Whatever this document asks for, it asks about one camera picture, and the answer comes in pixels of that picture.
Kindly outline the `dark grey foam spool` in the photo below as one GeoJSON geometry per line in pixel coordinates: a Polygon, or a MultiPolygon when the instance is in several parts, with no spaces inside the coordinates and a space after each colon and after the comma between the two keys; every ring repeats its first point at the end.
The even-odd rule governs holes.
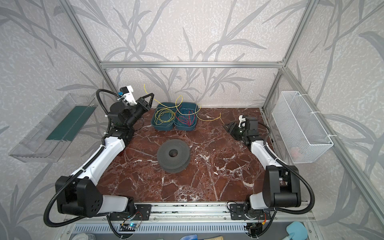
{"type": "Polygon", "coordinates": [[[190,163],[190,148],[182,140],[172,139],[162,144],[157,151],[157,161],[162,169],[171,174],[183,171],[190,163]]]}

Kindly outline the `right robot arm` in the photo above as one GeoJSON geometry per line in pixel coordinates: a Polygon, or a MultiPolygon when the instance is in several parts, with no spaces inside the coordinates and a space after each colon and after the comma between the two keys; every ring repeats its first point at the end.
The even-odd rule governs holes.
{"type": "Polygon", "coordinates": [[[282,212],[303,215],[315,206],[315,193],[310,184],[300,175],[297,167],[281,160],[270,147],[267,137],[259,133],[265,127],[267,137],[271,130],[254,117],[239,116],[238,122],[224,125],[231,137],[242,142],[257,157],[265,169],[263,189],[250,195],[244,203],[245,216],[252,218],[255,211],[282,212]]]}

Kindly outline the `teal bin with yellow cables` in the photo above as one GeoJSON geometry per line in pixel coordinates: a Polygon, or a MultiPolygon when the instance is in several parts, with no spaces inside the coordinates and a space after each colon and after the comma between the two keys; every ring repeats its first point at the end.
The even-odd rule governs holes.
{"type": "Polygon", "coordinates": [[[172,130],[174,127],[175,111],[175,103],[163,102],[158,104],[151,120],[151,124],[155,130],[172,130]]]}

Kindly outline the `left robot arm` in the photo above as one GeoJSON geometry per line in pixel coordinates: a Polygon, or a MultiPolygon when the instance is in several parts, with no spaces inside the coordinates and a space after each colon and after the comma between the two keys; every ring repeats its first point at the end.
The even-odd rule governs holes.
{"type": "Polygon", "coordinates": [[[98,182],[116,156],[131,142],[134,125],[152,108],[154,94],[128,101],[128,95],[119,92],[118,101],[108,110],[96,92],[97,100],[108,118],[108,127],[98,150],[70,176],[61,176],[55,183],[56,193],[49,201],[43,220],[46,226],[58,228],[84,218],[125,213],[134,216],[137,207],[132,197],[103,195],[98,182]]]}

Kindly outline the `teal bin with red cables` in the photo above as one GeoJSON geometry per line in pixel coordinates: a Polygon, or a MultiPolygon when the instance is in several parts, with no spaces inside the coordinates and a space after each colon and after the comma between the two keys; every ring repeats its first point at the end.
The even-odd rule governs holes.
{"type": "Polygon", "coordinates": [[[198,106],[195,103],[181,103],[175,111],[174,125],[181,131],[193,131],[197,125],[198,106]]]}

